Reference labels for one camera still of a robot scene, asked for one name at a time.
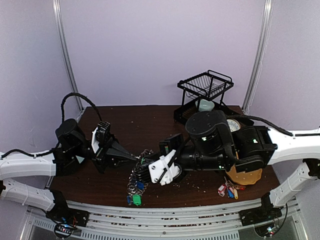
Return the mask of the white blue patterned plate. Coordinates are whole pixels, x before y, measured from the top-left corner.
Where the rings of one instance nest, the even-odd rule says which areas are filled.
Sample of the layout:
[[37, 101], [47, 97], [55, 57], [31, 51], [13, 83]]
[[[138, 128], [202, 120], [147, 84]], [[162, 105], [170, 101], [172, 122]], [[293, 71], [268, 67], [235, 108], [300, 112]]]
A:
[[241, 129], [241, 124], [235, 119], [227, 119], [227, 124], [231, 132], [236, 132]]

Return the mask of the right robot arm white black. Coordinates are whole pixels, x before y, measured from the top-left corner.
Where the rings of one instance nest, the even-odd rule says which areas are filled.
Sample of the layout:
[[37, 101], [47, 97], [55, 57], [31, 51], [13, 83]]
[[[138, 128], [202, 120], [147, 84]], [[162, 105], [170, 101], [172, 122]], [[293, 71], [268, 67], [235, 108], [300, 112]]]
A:
[[261, 200], [259, 220], [268, 220], [308, 181], [320, 177], [320, 131], [287, 131], [269, 121], [262, 126], [244, 126], [231, 131], [229, 117], [221, 110], [202, 111], [185, 123], [189, 138], [175, 136], [156, 160], [143, 158], [136, 170], [142, 183], [167, 185], [184, 171], [226, 171], [250, 173], [276, 163], [302, 160], [279, 187]]

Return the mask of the green key tag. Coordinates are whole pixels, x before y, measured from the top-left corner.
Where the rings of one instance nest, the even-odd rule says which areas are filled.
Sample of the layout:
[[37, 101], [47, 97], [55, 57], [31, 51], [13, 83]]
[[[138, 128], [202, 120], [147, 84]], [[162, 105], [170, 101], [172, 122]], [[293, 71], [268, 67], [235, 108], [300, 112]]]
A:
[[132, 196], [132, 202], [136, 206], [140, 206], [142, 204], [142, 198], [139, 194], [134, 194]]

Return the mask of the right aluminium frame post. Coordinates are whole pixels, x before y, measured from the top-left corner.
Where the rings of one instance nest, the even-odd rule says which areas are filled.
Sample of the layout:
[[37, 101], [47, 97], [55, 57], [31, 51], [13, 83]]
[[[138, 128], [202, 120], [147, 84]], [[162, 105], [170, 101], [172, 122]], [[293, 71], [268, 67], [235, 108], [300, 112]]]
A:
[[264, 1], [264, 10], [260, 28], [260, 35], [258, 39], [255, 59], [249, 79], [249, 84], [245, 94], [245, 98], [242, 105], [242, 110], [245, 114], [250, 112], [250, 107], [253, 104], [253, 100], [258, 87], [261, 71], [263, 68], [263, 56], [267, 48], [268, 38], [270, 34], [270, 27], [272, 22], [273, 0]]

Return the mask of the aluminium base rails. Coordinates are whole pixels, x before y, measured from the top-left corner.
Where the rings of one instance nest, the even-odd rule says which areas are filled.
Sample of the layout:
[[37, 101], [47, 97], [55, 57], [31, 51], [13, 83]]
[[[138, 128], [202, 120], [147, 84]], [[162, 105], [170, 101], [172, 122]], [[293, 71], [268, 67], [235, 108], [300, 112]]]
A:
[[[85, 227], [77, 226], [66, 240], [263, 240], [255, 227], [279, 223], [282, 217], [244, 226], [239, 212], [261, 205], [259, 199], [219, 205], [138, 208], [93, 205], [67, 201], [69, 207], [89, 212]], [[268, 240], [310, 240], [295, 198], [288, 203], [284, 225]], [[40, 210], [28, 207], [18, 240], [58, 240], [55, 224]]]

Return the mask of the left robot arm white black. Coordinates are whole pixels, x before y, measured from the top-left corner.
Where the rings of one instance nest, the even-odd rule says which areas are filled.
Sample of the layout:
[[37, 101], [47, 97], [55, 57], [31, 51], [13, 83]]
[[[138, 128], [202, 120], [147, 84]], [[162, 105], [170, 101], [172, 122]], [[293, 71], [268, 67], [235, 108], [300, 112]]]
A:
[[64, 120], [56, 129], [56, 147], [47, 152], [26, 153], [13, 149], [0, 155], [0, 197], [29, 205], [54, 215], [61, 222], [72, 218], [72, 210], [60, 191], [31, 187], [14, 182], [14, 178], [30, 176], [60, 177], [76, 173], [86, 160], [92, 161], [99, 173], [138, 158], [124, 149], [110, 132], [108, 122], [99, 122], [87, 140], [73, 118]]

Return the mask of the blue key tag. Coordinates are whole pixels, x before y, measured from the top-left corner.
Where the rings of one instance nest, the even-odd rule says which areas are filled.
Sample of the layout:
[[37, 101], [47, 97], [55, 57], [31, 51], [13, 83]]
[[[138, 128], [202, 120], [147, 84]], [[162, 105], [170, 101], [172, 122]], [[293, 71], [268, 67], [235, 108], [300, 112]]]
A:
[[232, 199], [235, 197], [233, 192], [230, 189], [227, 190], [227, 195], [229, 198], [232, 198]]

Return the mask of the yellow key tag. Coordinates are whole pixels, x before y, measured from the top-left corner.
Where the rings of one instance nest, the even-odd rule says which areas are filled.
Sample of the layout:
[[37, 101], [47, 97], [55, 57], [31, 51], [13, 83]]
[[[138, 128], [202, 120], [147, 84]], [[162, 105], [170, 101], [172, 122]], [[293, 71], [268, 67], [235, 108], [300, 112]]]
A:
[[233, 195], [236, 200], [239, 198], [237, 189], [233, 189]]

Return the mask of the teal ceramic bowl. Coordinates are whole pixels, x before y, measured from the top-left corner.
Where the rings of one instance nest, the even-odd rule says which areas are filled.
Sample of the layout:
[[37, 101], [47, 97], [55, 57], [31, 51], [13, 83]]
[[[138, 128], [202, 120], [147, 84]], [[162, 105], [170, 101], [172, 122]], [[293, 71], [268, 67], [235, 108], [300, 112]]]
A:
[[199, 101], [199, 112], [210, 112], [214, 109], [215, 103], [213, 101], [208, 101], [205, 99], [201, 99]]

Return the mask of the red key tag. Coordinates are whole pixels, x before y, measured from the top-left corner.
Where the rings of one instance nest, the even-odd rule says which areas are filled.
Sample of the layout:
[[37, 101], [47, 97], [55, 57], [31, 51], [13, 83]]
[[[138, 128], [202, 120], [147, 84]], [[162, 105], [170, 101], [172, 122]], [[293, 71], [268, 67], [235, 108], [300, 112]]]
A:
[[224, 197], [226, 188], [227, 188], [227, 186], [225, 184], [222, 184], [217, 190], [218, 195], [221, 197]]

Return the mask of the grey disc keyring organizer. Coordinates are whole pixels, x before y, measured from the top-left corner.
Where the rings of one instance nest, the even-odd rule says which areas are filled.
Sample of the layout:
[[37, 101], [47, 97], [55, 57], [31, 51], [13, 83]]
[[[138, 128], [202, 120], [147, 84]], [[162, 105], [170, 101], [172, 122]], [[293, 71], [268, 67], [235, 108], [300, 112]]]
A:
[[128, 184], [127, 184], [127, 196], [126, 201], [129, 206], [134, 205], [132, 196], [135, 194], [138, 194], [141, 196], [147, 189], [147, 186], [149, 185], [147, 182], [144, 183], [142, 180], [138, 180], [138, 169], [140, 169], [144, 163], [147, 162], [147, 157], [150, 157], [154, 153], [153, 150], [145, 149], [139, 157], [137, 157], [137, 161], [133, 169], [131, 170], [131, 173], [128, 178]]

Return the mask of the yellow dotted plate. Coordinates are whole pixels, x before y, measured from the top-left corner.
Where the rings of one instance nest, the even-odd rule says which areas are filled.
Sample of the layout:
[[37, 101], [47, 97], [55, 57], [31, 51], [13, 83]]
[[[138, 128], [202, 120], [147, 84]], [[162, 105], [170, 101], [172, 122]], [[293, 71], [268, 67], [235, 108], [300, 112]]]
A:
[[261, 168], [250, 172], [237, 172], [235, 166], [233, 166], [226, 174], [233, 183], [248, 186], [256, 184], [261, 179], [262, 172], [263, 170]]

